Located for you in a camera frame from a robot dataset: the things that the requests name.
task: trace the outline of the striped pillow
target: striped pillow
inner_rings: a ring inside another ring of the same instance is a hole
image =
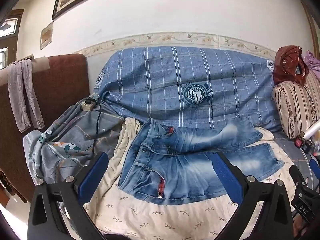
[[[320,118],[320,83],[309,71],[304,86],[284,81],[273,88],[280,121],[289,139],[297,137]]]

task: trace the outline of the metal bolt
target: metal bolt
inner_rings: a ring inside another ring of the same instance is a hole
[[[282,180],[280,180],[280,179],[277,179],[277,184],[279,185],[279,186],[283,186],[283,181]]]
[[[38,180],[37,180],[37,185],[40,186],[40,185],[42,185],[42,184],[43,184],[43,179],[38,179]]]
[[[249,176],[247,177],[247,180],[248,180],[249,182],[254,182],[254,181],[256,180],[256,178],[255,178],[254,176],[249,175]]]
[[[75,177],[74,176],[68,176],[67,178],[66,178],[66,182],[73,182],[75,180]]]

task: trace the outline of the blue denim jeans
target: blue denim jeans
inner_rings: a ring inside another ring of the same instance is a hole
[[[268,144],[246,147],[261,137],[250,117],[231,119],[222,130],[166,126],[149,119],[128,150],[119,189],[159,205],[224,195],[212,167],[215,152],[222,151],[246,176],[258,180],[283,166]]]

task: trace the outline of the cream bedsheet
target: cream bedsheet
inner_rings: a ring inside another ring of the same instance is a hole
[[[263,134],[263,138],[253,145],[269,143],[276,158],[285,162],[278,172],[265,179],[264,182],[274,183],[276,179],[281,179],[291,201],[295,187],[289,175],[289,168],[293,163],[273,141],[274,137],[271,132],[262,128],[256,129]],[[117,188],[126,153],[139,130],[138,121],[132,118],[125,119],[115,155],[109,161],[109,166],[92,200],[84,205],[92,221],[101,231],[123,234],[131,239],[214,239],[238,206],[231,202],[228,195],[196,203],[163,206],[135,199]],[[249,236],[261,207],[262,202],[258,203],[242,238]]]

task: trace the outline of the hand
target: hand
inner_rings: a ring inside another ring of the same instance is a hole
[[[300,216],[300,214],[297,214],[294,217],[294,221],[293,221],[293,236],[296,237],[299,234],[299,231],[303,228],[304,225],[304,221],[303,218]],[[303,236],[303,234],[307,231],[308,228],[304,228],[301,231],[301,235]]]

